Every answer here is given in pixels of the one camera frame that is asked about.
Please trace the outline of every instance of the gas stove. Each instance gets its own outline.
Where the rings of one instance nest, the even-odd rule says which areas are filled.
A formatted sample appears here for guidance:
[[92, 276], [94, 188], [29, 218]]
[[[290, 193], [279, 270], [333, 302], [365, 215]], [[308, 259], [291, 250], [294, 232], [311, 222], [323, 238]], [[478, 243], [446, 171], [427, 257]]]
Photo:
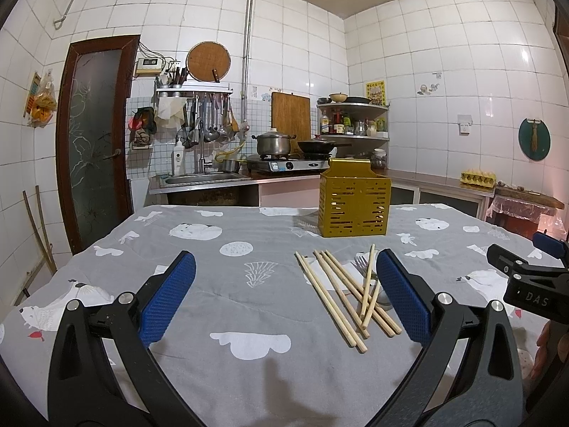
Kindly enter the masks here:
[[254, 155], [247, 157], [247, 168], [262, 173], [285, 173], [285, 172], [321, 172], [330, 168], [328, 159], [301, 159], [285, 157], [269, 159]]

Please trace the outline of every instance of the pot lid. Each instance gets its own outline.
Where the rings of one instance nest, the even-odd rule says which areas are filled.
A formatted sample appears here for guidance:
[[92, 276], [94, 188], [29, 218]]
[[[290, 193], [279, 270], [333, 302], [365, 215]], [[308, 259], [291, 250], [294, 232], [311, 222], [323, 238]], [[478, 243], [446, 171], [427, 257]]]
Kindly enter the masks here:
[[279, 133], [276, 128], [271, 128], [269, 131], [257, 136], [257, 138], [288, 138], [291, 139], [292, 136], [286, 135], [285, 133]]

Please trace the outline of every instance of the plastic bag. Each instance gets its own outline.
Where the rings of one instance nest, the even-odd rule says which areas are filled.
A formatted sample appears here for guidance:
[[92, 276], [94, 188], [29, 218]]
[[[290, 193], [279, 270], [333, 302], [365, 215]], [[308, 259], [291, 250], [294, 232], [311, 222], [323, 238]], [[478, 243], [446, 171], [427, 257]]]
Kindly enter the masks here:
[[43, 76], [39, 84], [38, 93], [33, 98], [32, 109], [30, 112], [30, 125], [46, 125], [53, 117], [53, 113], [58, 109], [58, 102], [55, 99], [55, 87], [51, 72]]

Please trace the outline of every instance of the human hand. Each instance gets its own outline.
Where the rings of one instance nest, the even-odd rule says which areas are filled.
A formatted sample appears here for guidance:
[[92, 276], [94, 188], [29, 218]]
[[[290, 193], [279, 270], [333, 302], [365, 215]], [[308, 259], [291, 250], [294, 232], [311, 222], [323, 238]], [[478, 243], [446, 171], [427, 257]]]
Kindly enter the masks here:
[[[543, 327], [541, 335], [537, 339], [537, 346], [539, 348], [537, 350], [536, 360], [530, 374], [530, 378], [532, 380], [535, 380], [540, 376], [545, 363], [547, 363], [547, 342], [549, 342], [550, 337], [550, 326], [551, 321], [548, 321], [547, 324], [545, 324]], [[559, 359], [562, 362], [565, 362], [567, 355], [569, 354], [569, 333], [565, 334], [559, 339], [559, 343], [557, 344], [557, 353], [559, 355]]]

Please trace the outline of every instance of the blue gripper pad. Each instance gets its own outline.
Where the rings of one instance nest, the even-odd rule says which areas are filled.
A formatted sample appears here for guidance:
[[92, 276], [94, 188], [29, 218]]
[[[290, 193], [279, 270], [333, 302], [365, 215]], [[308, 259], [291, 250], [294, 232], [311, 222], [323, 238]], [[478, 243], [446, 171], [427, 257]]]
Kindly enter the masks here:
[[196, 278], [195, 258], [191, 253], [186, 253], [177, 264], [172, 264], [164, 275], [168, 273], [169, 276], [140, 313], [138, 336], [147, 348], [152, 342], [158, 342], [162, 338]]
[[565, 244], [551, 236], [538, 231], [534, 234], [532, 242], [534, 247], [537, 247], [540, 251], [551, 255], [553, 258], [561, 259], [565, 256]]
[[[377, 278], [410, 339], [423, 347], [428, 345], [432, 336], [431, 312], [409, 281], [410, 276], [414, 275], [407, 272], [390, 249], [385, 249], [377, 255], [376, 271]], [[420, 279], [430, 291], [428, 293], [434, 296], [422, 278], [418, 276], [415, 278]]]

